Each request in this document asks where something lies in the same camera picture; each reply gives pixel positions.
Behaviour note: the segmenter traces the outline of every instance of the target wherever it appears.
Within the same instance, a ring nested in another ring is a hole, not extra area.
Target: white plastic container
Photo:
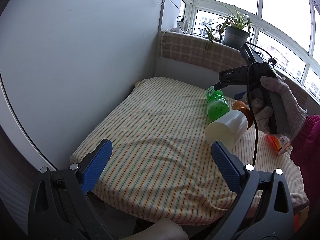
[[[231,110],[208,125],[205,138],[210,147],[215,141],[221,141],[229,151],[232,151],[247,128],[248,120],[245,115],[238,110]]]

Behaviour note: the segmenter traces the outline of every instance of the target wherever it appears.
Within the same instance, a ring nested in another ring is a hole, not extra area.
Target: pink sleeve
[[[300,166],[304,191],[310,201],[310,209],[320,199],[320,116],[307,116],[300,133],[291,142],[290,159]]]

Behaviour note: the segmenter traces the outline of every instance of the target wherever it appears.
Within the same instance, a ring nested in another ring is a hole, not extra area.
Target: blue textured pad
[[[87,167],[82,176],[81,189],[84,194],[92,190],[97,184],[97,181],[107,165],[112,154],[112,143],[107,141],[97,155],[93,158],[90,165]]]
[[[229,189],[232,192],[239,193],[242,191],[241,176],[228,155],[231,154],[227,149],[223,150],[216,142],[212,144],[211,156],[214,162],[218,166]]]

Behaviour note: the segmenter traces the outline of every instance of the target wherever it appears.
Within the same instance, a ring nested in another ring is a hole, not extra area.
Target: brown cup
[[[232,106],[232,110],[238,110],[245,115],[245,117],[248,120],[248,128],[247,129],[249,129],[252,126],[253,117],[252,117],[250,109],[248,109],[247,105],[244,102],[236,101]]]

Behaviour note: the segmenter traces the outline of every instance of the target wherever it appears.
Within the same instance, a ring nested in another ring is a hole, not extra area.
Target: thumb
[[[277,78],[261,77],[260,82],[265,89],[271,92],[276,92],[279,95],[283,95],[289,90],[288,85],[278,80]]]

